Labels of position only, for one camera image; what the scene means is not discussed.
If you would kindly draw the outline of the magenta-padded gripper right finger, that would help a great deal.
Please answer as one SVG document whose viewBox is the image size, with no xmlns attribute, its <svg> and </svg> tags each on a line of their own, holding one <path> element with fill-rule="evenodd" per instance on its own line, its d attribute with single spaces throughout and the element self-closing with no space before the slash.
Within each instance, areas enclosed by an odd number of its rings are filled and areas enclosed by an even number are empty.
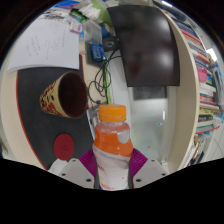
<svg viewBox="0 0 224 224">
<path fill-rule="evenodd" d="M 130 189 L 141 188 L 165 176 L 167 172 L 156 159 L 148 159 L 139 150 L 133 149 L 128 177 Z"/>
</svg>

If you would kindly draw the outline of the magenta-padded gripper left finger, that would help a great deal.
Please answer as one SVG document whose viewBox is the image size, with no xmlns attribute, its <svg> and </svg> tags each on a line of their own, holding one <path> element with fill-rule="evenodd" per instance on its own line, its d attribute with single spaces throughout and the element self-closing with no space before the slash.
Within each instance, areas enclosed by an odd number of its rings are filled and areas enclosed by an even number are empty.
<svg viewBox="0 0 224 224">
<path fill-rule="evenodd" d="M 71 158 L 59 176 L 78 186 L 94 189 L 97 163 L 93 151 L 87 151 L 79 159 Z"/>
</svg>

